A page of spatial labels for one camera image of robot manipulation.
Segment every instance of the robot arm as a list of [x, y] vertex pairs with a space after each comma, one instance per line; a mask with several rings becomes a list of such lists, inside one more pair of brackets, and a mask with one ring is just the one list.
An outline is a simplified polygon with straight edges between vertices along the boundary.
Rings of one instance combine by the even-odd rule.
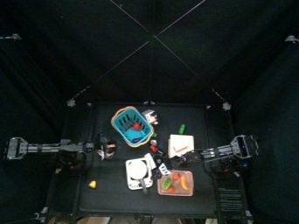
[[62, 139], [61, 143], [55, 144], [30, 144], [23, 138], [14, 137], [4, 148], [4, 160], [21, 160], [27, 153], [90, 152], [93, 150], [94, 143], [91, 142], [75, 144], [70, 139]]

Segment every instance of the basket handle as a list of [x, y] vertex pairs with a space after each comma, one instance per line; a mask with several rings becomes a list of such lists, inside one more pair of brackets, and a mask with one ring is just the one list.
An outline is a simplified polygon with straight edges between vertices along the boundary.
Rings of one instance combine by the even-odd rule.
[[133, 106], [127, 106], [127, 107], [125, 107], [125, 108], [122, 108], [118, 112], [117, 112], [117, 114], [114, 115], [114, 117], [113, 117], [113, 119], [126, 110], [126, 109], [137, 109], [135, 107], [133, 107]]

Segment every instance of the red object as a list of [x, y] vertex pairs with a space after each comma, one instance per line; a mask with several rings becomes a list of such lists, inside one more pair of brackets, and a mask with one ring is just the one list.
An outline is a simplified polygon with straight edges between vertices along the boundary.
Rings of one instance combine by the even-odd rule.
[[134, 124], [134, 129], [135, 129], [135, 130], [141, 130], [141, 129], [142, 129], [142, 126], [141, 126], [139, 122], [135, 122], [135, 124]]
[[151, 146], [150, 146], [150, 150], [151, 150], [154, 153], [157, 153], [157, 152], [158, 152], [158, 147], [157, 147], [155, 145], [151, 145]]

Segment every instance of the banana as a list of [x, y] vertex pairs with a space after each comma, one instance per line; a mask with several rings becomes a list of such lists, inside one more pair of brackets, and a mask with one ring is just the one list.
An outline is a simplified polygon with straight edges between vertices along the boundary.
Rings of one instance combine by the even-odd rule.
[[186, 176], [185, 175], [182, 175], [182, 188], [185, 190], [190, 190], [191, 189], [190, 186], [189, 186], [189, 183], [187, 183], [187, 180], [186, 180]]

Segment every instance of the tray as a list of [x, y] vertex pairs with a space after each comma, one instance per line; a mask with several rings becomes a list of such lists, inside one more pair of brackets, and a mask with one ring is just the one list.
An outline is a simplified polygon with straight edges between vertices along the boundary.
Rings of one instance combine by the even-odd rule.
[[[169, 190], [163, 189], [163, 181], [166, 178], [171, 177], [175, 173], [179, 173], [179, 175], [186, 176], [186, 181], [190, 186], [189, 190], [185, 190], [182, 187], [182, 179], [173, 181], [173, 186], [175, 188], [175, 192], [170, 192]], [[163, 176], [161, 179], [158, 179], [158, 193], [162, 195], [170, 195], [170, 196], [193, 196], [193, 189], [194, 189], [194, 181], [193, 181], [193, 172], [191, 171], [177, 171], [173, 170], [171, 174], [167, 176]]]

